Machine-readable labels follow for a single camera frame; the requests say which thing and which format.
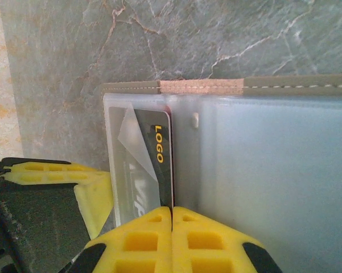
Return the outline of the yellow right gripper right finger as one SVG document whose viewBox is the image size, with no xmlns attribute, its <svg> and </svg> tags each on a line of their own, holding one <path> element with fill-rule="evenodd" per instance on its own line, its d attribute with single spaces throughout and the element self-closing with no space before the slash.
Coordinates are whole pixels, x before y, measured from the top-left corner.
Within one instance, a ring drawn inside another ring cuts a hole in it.
<svg viewBox="0 0 342 273">
<path fill-rule="evenodd" d="M 174 273 L 282 273 L 264 245 L 183 207 L 173 209 Z"/>
</svg>

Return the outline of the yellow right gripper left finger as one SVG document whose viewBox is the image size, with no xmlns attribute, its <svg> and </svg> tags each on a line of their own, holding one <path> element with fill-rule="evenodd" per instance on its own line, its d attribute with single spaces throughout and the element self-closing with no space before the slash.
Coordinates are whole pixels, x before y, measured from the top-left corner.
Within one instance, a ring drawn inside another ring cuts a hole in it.
<svg viewBox="0 0 342 273">
<path fill-rule="evenodd" d="M 172 273 L 172 219 L 159 207 L 87 243 L 73 273 Z"/>
</svg>

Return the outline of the black credit card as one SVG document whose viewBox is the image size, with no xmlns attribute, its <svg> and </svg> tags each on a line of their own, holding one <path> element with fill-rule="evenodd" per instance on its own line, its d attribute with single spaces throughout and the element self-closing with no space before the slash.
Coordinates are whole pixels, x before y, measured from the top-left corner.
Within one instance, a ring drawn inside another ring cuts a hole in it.
<svg viewBox="0 0 342 273">
<path fill-rule="evenodd" d="M 160 206 L 173 208 L 171 119 L 166 111 L 108 108 L 108 146 L 117 226 Z"/>
</svg>

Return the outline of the grey card holder wallet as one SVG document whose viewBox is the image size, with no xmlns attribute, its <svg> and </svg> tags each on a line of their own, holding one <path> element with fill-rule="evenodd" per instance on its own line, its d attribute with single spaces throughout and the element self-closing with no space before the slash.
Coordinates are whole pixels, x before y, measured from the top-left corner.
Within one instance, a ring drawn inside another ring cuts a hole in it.
<svg viewBox="0 0 342 273">
<path fill-rule="evenodd" d="M 170 209 L 259 239 L 284 273 L 342 273 L 342 74 L 100 90 L 107 142 L 111 106 L 169 113 Z"/>
</svg>

